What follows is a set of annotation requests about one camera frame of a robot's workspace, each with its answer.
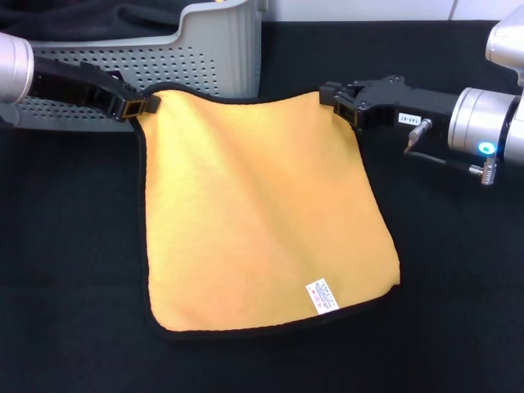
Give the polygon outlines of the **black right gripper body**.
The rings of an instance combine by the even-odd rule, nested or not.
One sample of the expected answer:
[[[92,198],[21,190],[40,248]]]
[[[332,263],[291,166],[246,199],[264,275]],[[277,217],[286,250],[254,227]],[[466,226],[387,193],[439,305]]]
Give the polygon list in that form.
[[[367,133],[386,129],[405,136],[422,120],[431,121],[428,137],[447,136],[451,115],[459,99],[456,94],[414,88],[404,77],[359,81],[355,85],[355,104],[363,112],[358,130]]]

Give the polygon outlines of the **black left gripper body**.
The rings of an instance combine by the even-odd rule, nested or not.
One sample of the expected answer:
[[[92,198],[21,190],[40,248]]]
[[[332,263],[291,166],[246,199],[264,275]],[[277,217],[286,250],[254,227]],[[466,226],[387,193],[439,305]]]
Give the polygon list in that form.
[[[27,95],[88,107],[114,118],[123,102],[122,87],[121,80],[96,65],[71,65],[37,56]]]

